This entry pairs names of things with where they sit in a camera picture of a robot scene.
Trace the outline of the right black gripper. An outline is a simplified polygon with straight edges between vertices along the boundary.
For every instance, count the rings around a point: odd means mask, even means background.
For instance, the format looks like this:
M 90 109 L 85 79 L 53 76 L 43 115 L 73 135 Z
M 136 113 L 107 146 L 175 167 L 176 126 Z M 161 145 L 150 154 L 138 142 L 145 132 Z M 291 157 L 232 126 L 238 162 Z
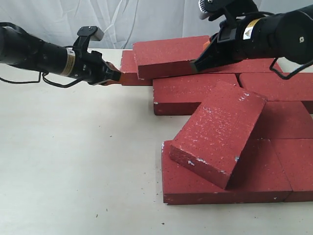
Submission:
M 236 21 L 231 26 L 227 21 L 220 23 L 220 31 L 216 35 L 209 36 L 203 44 L 203 52 L 190 62 L 192 70 L 196 73 L 207 69 L 223 67 L 238 63 L 236 58 L 239 53 L 239 42 L 243 34 L 245 21 Z

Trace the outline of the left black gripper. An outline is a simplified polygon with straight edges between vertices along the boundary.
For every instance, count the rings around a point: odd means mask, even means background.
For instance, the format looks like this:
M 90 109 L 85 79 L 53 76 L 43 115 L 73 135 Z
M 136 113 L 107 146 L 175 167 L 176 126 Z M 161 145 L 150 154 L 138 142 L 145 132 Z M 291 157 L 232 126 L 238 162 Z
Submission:
M 67 48 L 66 76 L 82 79 L 89 85 L 108 86 L 122 84 L 122 72 L 111 62 L 104 61 L 102 53 Z

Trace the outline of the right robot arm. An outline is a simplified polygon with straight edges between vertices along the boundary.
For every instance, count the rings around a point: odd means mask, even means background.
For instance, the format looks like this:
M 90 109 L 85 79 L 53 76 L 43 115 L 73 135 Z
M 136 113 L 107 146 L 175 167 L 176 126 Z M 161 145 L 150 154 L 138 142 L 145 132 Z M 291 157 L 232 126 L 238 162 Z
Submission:
M 201 0 L 202 17 L 214 21 L 220 16 L 220 30 L 210 38 L 201 55 L 191 61 L 195 72 L 211 70 L 239 63 L 247 59 L 285 57 L 300 65 L 283 76 L 290 79 L 313 64 L 313 7 L 302 7 L 287 13 L 273 14 L 259 11 L 251 0 Z

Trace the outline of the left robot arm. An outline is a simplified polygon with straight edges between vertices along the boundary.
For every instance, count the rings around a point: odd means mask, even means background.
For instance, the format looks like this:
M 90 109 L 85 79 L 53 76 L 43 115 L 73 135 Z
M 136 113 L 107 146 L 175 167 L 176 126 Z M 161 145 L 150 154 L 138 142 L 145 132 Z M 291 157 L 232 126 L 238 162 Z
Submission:
M 101 41 L 104 32 L 97 26 L 83 26 L 71 46 L 46 42 L 21 27 L 0 24 L 0 62 L 18 69 L 37 71 L 37 83 L 43 81 L 58 88 L 70 88 L 80 82 L 89 85 L 118 84 L 123 73 L 103 60 L 102 53 L 88 52 L 90 41 Z

